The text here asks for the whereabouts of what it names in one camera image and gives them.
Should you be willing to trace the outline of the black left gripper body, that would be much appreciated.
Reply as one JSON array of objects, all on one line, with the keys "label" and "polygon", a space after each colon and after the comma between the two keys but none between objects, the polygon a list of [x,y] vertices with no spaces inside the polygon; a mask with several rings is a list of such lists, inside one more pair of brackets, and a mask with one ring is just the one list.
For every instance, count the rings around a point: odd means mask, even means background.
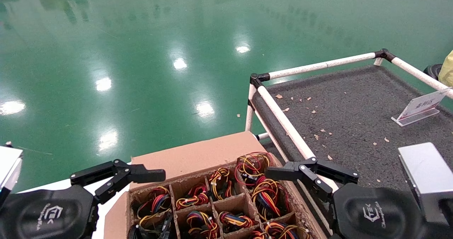
[{"label": "black left gripper body", "polygon": [[2,239],[90,239],[98,204],[81,186],[10,194],[1,206]]}]

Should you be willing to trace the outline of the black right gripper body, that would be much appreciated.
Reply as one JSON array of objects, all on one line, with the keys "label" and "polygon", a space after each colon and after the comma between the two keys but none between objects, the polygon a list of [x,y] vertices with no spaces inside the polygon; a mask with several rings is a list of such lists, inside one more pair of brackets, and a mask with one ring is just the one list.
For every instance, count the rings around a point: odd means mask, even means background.
[{"label": "black right gripper body", "polygon": [[429,239],[414,192],[348,183],[330,200],[333,239]]}]

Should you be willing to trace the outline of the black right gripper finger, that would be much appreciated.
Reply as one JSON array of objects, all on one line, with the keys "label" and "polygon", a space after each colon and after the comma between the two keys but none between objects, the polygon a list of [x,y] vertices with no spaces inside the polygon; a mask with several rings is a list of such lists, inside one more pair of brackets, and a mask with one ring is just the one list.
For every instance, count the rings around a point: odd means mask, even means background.
[{"label": "black right gripper finger", "polygon": [[358,183],[359,175],[356,171],[342,168],[327,161],[319,161],[311,157],[304,161],[286,162],[281,168],[268,167],[265,170],[267,179],[296,181],[300,180],[305,187],[312,191],[324,202],[330,202],[334,189],[329,186],[321,177],[325,177],[334,184]]}]

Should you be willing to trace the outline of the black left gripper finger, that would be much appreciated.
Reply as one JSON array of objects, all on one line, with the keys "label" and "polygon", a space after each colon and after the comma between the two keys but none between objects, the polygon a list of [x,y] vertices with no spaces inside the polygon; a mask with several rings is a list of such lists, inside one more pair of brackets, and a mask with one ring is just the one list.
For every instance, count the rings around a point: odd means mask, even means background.
[{"label": "black left gripper finger", "polygon": [[84,187],[105,179],[108,179],[108,181],[95,190],[95,199],[101,205],[107,203],[116,193],[132,182],[165,181],[166,171],[163,169],[148,170],[143,164],[127,164],[122,160],[115,159],[73,173],[70,176],[70,183],[72,186]]}]

